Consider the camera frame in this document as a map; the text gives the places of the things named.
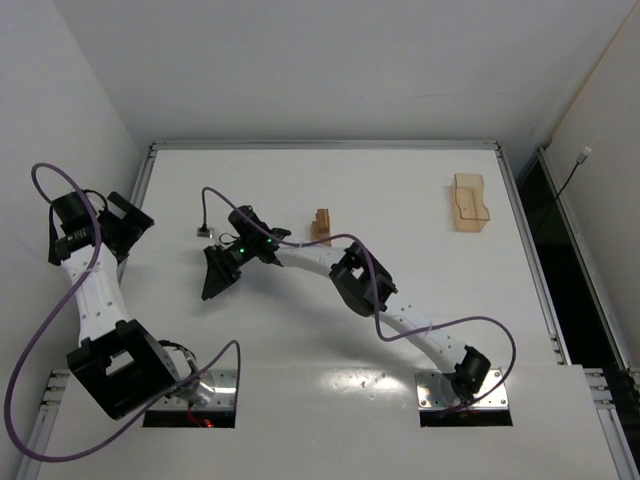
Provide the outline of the long wooden block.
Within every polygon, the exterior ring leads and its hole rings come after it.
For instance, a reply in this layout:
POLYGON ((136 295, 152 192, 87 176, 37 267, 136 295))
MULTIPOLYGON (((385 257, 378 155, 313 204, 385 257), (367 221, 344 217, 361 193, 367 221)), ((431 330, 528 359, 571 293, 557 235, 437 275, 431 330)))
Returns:
POLYGON ((332 241, 330 239, 331 230, 329 224, 314 220, 311 223, 311 234, 313 241, 321 241, 321 244, 325 246, 332 245, 332 241))

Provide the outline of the amber transparent plastic bin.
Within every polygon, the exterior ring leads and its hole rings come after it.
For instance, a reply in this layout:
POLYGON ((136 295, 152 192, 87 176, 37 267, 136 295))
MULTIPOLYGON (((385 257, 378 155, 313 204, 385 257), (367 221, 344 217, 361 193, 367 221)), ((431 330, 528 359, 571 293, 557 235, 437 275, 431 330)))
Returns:
POLYGON ((450 187, 453 222, 457 232, 480 233, 491 215, 484 202, 484 177, 455 173, 450 187))

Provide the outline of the wide wooden block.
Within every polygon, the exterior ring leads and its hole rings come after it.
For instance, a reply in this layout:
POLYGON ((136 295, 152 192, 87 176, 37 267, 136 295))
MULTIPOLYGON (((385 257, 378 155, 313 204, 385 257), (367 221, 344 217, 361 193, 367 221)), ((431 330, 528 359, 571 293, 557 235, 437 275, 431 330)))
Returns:
POLYGON ((320 221, 322 223, 329 224, 330 225, 330 230, 331 230, 330 215, 329 215, 329 210, 328 209, 317 209, 314 220, 318 220, 318 221, 320 221))

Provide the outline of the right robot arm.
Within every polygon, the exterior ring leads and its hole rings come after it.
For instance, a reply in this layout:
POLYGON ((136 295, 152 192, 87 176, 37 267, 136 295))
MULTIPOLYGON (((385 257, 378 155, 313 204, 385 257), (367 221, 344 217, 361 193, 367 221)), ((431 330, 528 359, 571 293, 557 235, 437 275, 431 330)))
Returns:
POLYGON ((476 348, 439 331, 403 298, 392 275, 379 261, 353 242, 340 249, 318 241, 295 243, 286 229, 270 229, 252 207, 232 211, 228 221, 237 238, 227 246, 204 249, 206 274, 202 298, 209 300, 241 278, 241 267, 253 259, 283 268, 297 268, 331 281, 340 298, 355 314, 375 321, 381 334, 383 324, 397 332, 386 342, 406 339, 423 352, 449 382, 456 397, 471 402, 490 369, 489 359, 476 348))

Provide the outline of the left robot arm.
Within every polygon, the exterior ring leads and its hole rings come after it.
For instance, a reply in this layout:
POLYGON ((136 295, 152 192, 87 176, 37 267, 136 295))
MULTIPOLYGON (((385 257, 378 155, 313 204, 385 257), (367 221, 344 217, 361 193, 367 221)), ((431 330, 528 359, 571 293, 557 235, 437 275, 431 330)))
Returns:
POLYGON ((171 341, 156 340, 131 317, 117 272, 131 247, 153 226, 151 217, 116 192, 96 211, 71 192, 53 200, 50 263, 76 286, 78 346, 67 354, 75 378, 112 419, 118 420, 157 395, 165 395, 197 369, 194 355, 171 341))

